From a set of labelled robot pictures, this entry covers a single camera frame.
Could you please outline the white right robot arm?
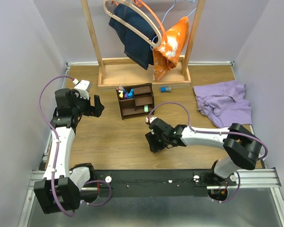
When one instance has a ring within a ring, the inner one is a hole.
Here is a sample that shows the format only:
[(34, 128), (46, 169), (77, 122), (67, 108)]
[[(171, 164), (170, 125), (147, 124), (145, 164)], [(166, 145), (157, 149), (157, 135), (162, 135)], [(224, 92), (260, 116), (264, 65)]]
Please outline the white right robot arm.
[(150, 132), (145, 137), (153, 153), (165, 148), (208, 146), (223, 149), (227, 156), (217, 160), (203, 180), (209, 185), (220, 185), (235, 171), (254, 170), (262, 145), (246, 128), (238, 123), (229, 128), (202, 129), (188, 125), (172, 127), (157, 117), (147, 118)]

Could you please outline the blue grey cylinder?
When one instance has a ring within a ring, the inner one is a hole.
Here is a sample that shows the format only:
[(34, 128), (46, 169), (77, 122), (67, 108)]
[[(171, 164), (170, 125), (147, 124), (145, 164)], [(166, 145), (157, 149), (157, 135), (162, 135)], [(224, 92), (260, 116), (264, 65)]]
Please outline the blue grey cylinder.
[(170, 93), (172, 91), (172, 88), (171, 87), (161, 87), (160, 91), (162, 93), (165, 93), (165, 92), (169, 92)]

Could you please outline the brown wooden desk organizer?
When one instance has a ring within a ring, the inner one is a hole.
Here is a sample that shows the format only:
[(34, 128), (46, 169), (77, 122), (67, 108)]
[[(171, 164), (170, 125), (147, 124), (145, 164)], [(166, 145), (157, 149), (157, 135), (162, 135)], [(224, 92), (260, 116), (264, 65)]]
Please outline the brown wooden desk organizer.
[[(133, 98), (121, 99), (119, 97), (119, 87), (116, 88), (117, 99), (120, 108), (120, 114), (122, 120), (148, 115), (154, 108), (154, 93), (152, 90), (151, 83), (123, 86), (127, 94), (133, 89)], [(147, 105), (149, 108), (148, 112), (144, 112), (144, 106)]]

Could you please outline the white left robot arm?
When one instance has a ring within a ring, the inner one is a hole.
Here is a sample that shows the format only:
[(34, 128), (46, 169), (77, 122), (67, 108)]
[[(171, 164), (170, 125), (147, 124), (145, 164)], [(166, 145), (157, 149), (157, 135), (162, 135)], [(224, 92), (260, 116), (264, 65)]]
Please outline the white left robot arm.
[(51, 156), (41, 181), (35, 182), (34, 193), (45, 214), (62, 212), (72, 217), (80, 206), (83, 186), (95, 183), (95, 170), (91, 163), (70, 168), (71, 146), (82, 116), (99, 117), (104, 110), (99, 96), (90, 103), (89, 88), (62, 88), (55, 92), (57, 107), (47, 122), (52, 130)]

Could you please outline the small green bottle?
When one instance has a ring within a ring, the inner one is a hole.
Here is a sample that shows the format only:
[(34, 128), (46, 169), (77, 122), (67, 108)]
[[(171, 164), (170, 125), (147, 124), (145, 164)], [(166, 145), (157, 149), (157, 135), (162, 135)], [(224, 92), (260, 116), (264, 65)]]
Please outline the small green bottle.
[(148, 112), (148, 111), (149, 111), (149, 108), (148, 108), (147, 105), (145, 105), (145, 106), (144, 106), (144, 112), (146, 113), (146, 112)]

